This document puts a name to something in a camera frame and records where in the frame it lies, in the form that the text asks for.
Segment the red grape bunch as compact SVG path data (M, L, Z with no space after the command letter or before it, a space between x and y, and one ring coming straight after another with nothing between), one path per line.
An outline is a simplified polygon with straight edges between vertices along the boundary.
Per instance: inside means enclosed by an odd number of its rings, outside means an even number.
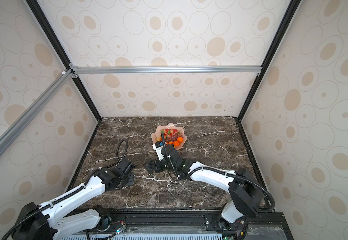
M174 133L173 135L171 135L171 136L168 136L167 135L167 133L166 133L166 135L165 135L165 140L166 140L166 142L174 142L174 141L177 141L177 138L178 137L182 137L183 138L183 134L182 134L182 132L180 132L180 131L177 131L176 133Z

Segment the pink wavy fruit bowl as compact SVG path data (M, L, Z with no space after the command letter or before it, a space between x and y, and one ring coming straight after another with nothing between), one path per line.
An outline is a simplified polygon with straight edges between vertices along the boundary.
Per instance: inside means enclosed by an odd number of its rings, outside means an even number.
M154 144L164 140L166 144L171 144L176 150L179 150L185 144L187 136L183 127L176 127L173 123L169 123L166 126L158 126L156 131L151 134L151 139Z

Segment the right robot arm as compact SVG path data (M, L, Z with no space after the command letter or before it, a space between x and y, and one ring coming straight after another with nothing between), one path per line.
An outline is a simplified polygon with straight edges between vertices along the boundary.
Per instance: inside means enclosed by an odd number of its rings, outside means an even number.
M271 193L244 168L238 171L221 170L186 159L174 144L164 140L154 143L153 149L158 159L144 164L149 174L169 171L178 180L203 182L229 193L231 201L224 206L217 220L223 230L231 229L238 219L255 218L259 212L271 213L275 209L275 199Z

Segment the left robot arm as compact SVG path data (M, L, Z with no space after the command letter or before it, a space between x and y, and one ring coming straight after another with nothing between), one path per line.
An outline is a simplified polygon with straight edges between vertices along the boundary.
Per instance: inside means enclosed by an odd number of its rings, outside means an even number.
M92 171L84 183L65 194L40 205L27 204L3 239L60 240L81 231L108 230L112 219L100 205L80 214L70 215L70 212L107 191L133 185L133 168L132 162L123 155L116 164Z

